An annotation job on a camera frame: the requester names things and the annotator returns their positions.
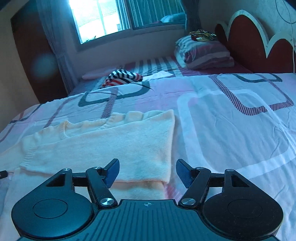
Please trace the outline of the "cream knit sweater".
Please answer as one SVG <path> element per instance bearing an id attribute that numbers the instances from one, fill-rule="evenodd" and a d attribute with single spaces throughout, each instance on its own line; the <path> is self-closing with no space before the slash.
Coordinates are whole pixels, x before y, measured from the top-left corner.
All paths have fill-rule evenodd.
<path id="1" fill-rule="evenodd" d="M 84 172 L 112 159 L 120 171 L 112 187 L 116 199 L 163 199 L 171 176 L 175 116 L 172 110 L 130 111 L 71 123 L 63 121 L 1 154 L 1 168 L 13 171 L 6 203 L 15 203 L 63 168 Z"/>

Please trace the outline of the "patterned pink white bedsheet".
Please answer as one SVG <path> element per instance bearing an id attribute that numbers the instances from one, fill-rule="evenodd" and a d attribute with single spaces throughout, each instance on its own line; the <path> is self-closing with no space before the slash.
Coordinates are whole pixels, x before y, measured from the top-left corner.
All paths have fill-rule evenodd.
<path id="1" fill-rule="evenodd" d="M 63 121 L 79 123 L 113 113 L 172 110 L 171 176 L 165 197 L 185 192 L 175 163 L 221 173 L 233 168 L 283 208 L 280 240 L 295 240 L 295 75 L 221 74 L 163 78 L 107 87 L 35 105 L 1 132 L 1 154 L 22 138 Z M 14 175 L 1 181 L 1 240 L 19 235 L 6 203 Z"/>

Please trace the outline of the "dark wooden door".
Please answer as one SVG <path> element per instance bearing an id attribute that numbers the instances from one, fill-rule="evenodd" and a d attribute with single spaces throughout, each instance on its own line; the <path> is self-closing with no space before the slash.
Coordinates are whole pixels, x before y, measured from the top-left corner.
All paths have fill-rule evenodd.
<path id="1" fill-rule="evenodd" d="M 23 69 L 40 103 L 67 97 L 56 56 L 44 33 L 36 1 L 28 1 L 11 18 Z"/>

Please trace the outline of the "pink pillow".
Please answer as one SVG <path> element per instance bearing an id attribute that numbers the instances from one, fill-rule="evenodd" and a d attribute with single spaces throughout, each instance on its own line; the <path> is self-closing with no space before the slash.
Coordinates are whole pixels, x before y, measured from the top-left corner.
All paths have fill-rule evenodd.
<path id="1" fill-rule="evenodd" d="M 117 66 L 96 69 L 96 70 L 87 72 L 84 75 L 82 75 L 82 79 L 83 80 L 95 80 L 98 78 L 102 78 L 102 77 L 108 76 L 112 71 L 114 71 L 116 69 L 118 69 Z"/>

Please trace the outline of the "striped black white garment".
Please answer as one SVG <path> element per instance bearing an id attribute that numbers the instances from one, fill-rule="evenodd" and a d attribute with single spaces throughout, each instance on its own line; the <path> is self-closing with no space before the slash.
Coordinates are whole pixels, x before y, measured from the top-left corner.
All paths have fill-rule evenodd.
<path id="1" fill-rule="evenodd" d="M 130 72 L 125 69 L 117 69 L 112 71 L 104 80 L 101 88 L 130 84 L 134 82 L 142 82 L 143 76 Z"/>

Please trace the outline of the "red white headboard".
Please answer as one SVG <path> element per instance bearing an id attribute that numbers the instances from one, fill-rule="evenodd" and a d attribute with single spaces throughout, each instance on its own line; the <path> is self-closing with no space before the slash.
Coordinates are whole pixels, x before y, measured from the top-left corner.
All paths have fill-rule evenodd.
<path id="1" fill-rule="evenodd" d="M 251 72 L 295 72 L 292 35 L 279 32 L 269 38 L 259 19 L 245 10 L 236 11 L 228 23 L 218 21 L 215 34 L 234 60 Z"/>

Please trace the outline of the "folded striped quilt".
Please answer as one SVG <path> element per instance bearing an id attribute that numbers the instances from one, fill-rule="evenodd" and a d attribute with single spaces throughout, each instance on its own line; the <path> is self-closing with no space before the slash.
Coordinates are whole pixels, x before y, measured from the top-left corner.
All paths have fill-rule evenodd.
<path id="1" fill-rule="evenodd" d="M 185 36 L 176 41 L 174 55 L 182 68 L 190 70 L 234 66 L 230 52 L 219 41 L 200 42 Z"/>

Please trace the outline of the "left grey curtain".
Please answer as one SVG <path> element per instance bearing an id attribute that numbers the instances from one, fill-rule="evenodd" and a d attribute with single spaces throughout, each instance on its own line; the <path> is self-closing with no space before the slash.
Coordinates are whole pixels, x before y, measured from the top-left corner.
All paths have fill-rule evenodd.
<path id="1" fill-rule="evenodd" d="M 39 18 L 48 43 L 55 54 L 58 68 L 67 93 L 78 84 L 78 79 L 67 54 L 63 29 L 64 6 L 66 1 L 37 1 Z"/>

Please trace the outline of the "colourful item on quilt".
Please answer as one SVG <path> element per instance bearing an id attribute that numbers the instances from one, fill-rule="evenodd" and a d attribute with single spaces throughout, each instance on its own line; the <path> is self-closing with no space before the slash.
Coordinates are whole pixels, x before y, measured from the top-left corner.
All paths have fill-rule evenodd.
<path id="1" fill-rule="evenodd" d="M 206 30 L 199 29 L 194 32 L 190 32 L 189 35 L 193 41 L 197 42 L 207 42 L 207 41 L 215 41 L 218 40 L 216 34 L 212 32 L 208 32 Z"/>

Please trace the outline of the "window with curtains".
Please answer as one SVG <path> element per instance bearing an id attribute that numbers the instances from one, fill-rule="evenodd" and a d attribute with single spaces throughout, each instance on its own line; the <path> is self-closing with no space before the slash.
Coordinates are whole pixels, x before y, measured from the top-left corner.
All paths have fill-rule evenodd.
<path id="1" fill-rule="evenodd" d="M 79 51 L 133 31 L 162 25 L 184 25 L 180 1 L 68 1 L 75 46 Z"/>

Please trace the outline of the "right dark curtain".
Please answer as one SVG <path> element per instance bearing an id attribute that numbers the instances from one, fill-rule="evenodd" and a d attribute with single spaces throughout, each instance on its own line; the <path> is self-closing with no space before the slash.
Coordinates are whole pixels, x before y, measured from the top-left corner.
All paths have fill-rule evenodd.
<path id="1" fill-rule="evenodd" d="M 183 11 L 186 15 L 186 31 L 194 32 L 201 29 L 199 17 L 199 0 L 181 0 Z"/>

